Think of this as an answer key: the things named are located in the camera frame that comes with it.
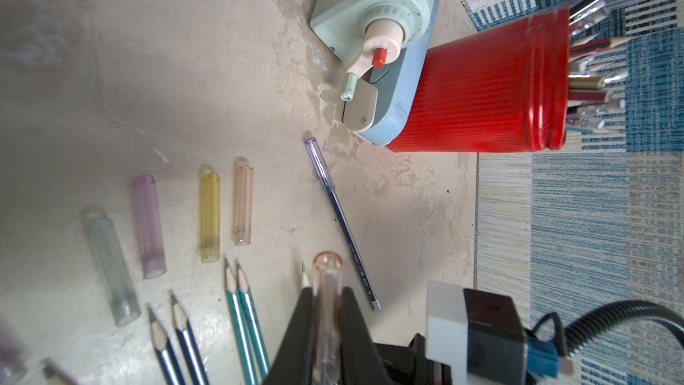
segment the red pencil cup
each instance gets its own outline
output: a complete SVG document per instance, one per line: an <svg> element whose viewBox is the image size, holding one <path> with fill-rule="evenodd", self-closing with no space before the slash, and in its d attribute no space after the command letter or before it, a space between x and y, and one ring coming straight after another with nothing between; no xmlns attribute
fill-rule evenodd
<svg viewBox="0 0 684 385"><path fill-rule="evenodd" d="M394 152L536 152L565 143L569 10L427 51Z"/></svg>

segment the concrete floor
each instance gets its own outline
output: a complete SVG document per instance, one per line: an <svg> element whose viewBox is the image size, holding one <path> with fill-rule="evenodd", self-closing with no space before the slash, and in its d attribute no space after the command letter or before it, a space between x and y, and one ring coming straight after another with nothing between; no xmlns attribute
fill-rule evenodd
<svg viewBox="0 0 684 385"><path fill-rule="evenodd" d="M473 282L475 156L394 154L341 123L341 64L308 26L314 0L0 0L0 315L27 347L22 384L53 358L81 384L162 384L141 317L116 328L79 222L117 228L141 304L185 305L213 384L242 379L222 265L202 264L198 171L222 176L222 247L252 284L271 359L299 261L346 260L376 341L424 332L428 279ZM474 32L441 0L433 44ZM318 138L383 311L371 311L302 144ZM230 240L232 167L254 167L252 245ZM133 175L157 179L168 272L143 280Z"/></svg>

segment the black cable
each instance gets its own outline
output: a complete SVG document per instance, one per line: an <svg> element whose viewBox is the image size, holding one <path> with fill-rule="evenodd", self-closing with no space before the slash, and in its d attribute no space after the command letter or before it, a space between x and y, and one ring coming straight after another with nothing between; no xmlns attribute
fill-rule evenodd
<svg viewBox="0 0 684 385"><path fill-rule="evenodd" d="M684 319L676 312L652 302L623 300L603 305L566 327L565 337L568 356L576 355L580 349L592 340L615 328L617 325L638 319L651 320L662 324L670 330L674 338L684 348Z"/></svg>
<svg viewBox="0 0 684 385"><path fill-rule="evenodd" d="M549 321L550 319L553 320L553 338L551 339L553 341L553 346L555 346L556 351L558 352L558 355L561 357L565 357L568 355L568 345L566 342L566 337L563 329L563 321L560 320L560 315L558 315L558 312L549 312L548 314L544 315L537 323L535 326L532 328L530 333L532 333L532 336L536 338L537 336L537 331L544 325L545 322Z"/></svg>

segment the pencil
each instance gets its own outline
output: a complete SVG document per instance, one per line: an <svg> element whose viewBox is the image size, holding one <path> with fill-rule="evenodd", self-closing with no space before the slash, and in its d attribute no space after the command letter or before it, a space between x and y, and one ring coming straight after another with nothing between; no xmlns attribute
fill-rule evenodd
<svg viewBox="0 0 684 385"><path fill-rule="evenodd" d="M337 223L342 229L342 234L347 241L349 251L352 253L352 260L356 266L356 273L358 273L358 277L361 279L361 284L366 291L368 300L373 305L374 310L380 311L381 307L380 301L378 301L378 295L376 295L375 290L373 290L371 279L368 276L368 270L366 270L366 266L363 264L361 253L359 253L358 246L356 245L356 241L352 235L352 229L349 227L349 223L347 223L347 218L344 215L344 211L342 211L342 205L340 205L340 201L337 198L337 193L335 192L335 184L332 181L330 170L328 169L325 158L323 158L323 152L321 152L318 141L316 141L316 138L311 137L304 141L304 145L306 146L307 153L309 153L309 158L311 158L311 162L316 170L316 174L318 174L318 180L320 180L323 189L326 191L326 193L328 193L328 198L330 199L332 209L335 211L335 215L337 216Z"/></svg>
<svg viewBox="0 0 684 385"><path fill-rule="evenodd" d="M598 33L595 33L594 35L589 35L589 36L585 36L583 38L577 39L576 41L572 42L570 44L570 46L572 47L572 46L584 45L585 43L588 43L588 42L591 42L592 40L594 40L596 38L596 36L598 36L598 35L599 35Z"/></svg>
<svg viewBox="0 0 684 385"><path fill-rule="evenodd" d="M631 39L631 36L611 37L605 39L602 38L597 41L591 41L585 45L573 46L570 48L570 58L577 58L578 56L605 51L612 47L617 47L624 43L627 43Z"/></svg>
<svg viewBox="0 0 684 385"><path fill-rule="evenodd" d="M610 12L606 11L605 8L601 8L580 20L570 23L570 36L576 36L584 30L591 29L596 24L608 18L608 15L610 15Z"/></svg>
<svg viewBox="0 0 684 385"><path fill-rule="evenodd" d="M200 349L197 347L190 320L173 293L171 293L171 309L173 310L173 324L176 329L176 336L181 344L190 379L193 385L209 385L207 372L204 370Z"/></svg>
<svg viewBox="0 0 684 385"><path fill-rule="evenodd" d="M52 360L46 358L43 360L43 376L45 381L50 385L78 385L76 380L71 378L65 372L63 372Z"/></svg>
<svg viewBox="0 0 684 385"><path fill-rule="evenodd" d="M228 311L233 320L233 330L235 331L235 340L237 342L237 351L240 353L240 362L242 363L242 373L245 376L246 385L257 385L257 369L254 367L252 360L252 348L247 337L247 325L245 315L240 308L240 301L238 297L237 281L230 269L228 259L224 258L226 265L226 298L228 300Z"/></svg>
<svg viewBox="0 0 684 385"><path fill-rule="evenodd" d="M568 96L568 106L583 104L604 104L610 101L610 91L596 89L571 89Z"/></svg>
<svg viewBox="0 0 684 385"><path fill-rule="evenodd" d="M304 266L304 262L302 262L302 288L306 287L311 287L311 283L309 283L309 277L306 276L306 267Z"/></svg>
<svg viewBox="0 0 684 385"><path fill-rule="evenodd" d="M150 315L150 329L152 330L152 346L155 348L155 355L159 360L161 372L164 374L164 379L167 385L185 385L181 368L178 367L176 355L171 347L171 341L166 334L166 330L161 327L152 308L148 306L147 312Z"/></svg>
<svg viewBox="0 0 684 385"><path fill-rule="evenodd" d="M254 297L252 296L252 288L250 288L250 283L240 264L236 262L235 265L237 266L237 288L239 289L240 304L242 304L245 317L247 317L247 328L250 332L250 338L252 338L252 346L254 347L254 353L256 353L256 363L259 365L261 380L264 380L271 369L271 364L268 362L266 346L263 342L259 318L257 317L257 308L254 305Z"/></svg>

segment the teal pencil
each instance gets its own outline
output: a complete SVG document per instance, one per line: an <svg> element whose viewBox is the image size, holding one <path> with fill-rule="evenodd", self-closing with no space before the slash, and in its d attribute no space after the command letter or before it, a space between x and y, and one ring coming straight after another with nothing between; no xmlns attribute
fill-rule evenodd
<svg viewBox="0 0 684 385"><path fill-rule="evenodd" d="M257 309L254 307L254 298L252 296L252 289L250 283L247 281L247 276L243 272L239 263L237 265L237 288L240 296L240 303L242 309L247 317L247 327L250 330L250 338L252 338L252 345L256 353L256 363L259 365L259 372L261 373L261 380L265 380L268 371L271 369L271 364L268 362L268 355L266 354L266 346L261 335L261 327L259 327L259 318L257 317Z"/></svg>
<svg viewBox="0 0 684 385"><path fill-rule="evenodd" d="M235 340L237 342L237 351L240 353L240 361L242 362L242 372L245 376L246 385L257 385L257 369L254 367L254 360L252 359L252 348L247 337L247 325L245 315L240 308L240 301L238 297L237 281L230 269L228 259L225 259L226 265L226 298L228 300L228 310L230 317L233 320L233 330L235 330Z"/></svg>

